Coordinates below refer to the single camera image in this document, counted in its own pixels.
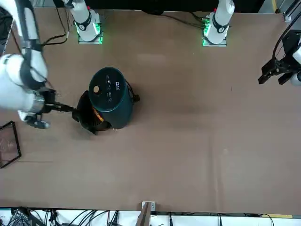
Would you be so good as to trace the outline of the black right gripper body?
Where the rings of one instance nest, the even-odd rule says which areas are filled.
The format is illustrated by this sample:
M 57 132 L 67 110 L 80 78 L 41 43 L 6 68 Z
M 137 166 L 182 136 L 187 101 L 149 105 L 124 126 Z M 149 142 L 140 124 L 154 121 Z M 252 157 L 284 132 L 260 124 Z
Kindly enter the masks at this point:
M 59 109 L 55 97 L 56 91 L 54 89 L 41 89 L 39 91 L 39 115 Z

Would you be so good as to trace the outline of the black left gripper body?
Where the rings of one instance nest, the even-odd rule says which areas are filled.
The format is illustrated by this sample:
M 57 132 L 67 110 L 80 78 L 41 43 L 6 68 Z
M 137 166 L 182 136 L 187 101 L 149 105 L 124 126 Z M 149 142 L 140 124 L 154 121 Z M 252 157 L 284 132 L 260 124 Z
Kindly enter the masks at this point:
M 277 60 L 277 75 L 290 73 L 294 74 L 293 69 L 294 58 L 292 55 L 285 55 L 283 58 Z

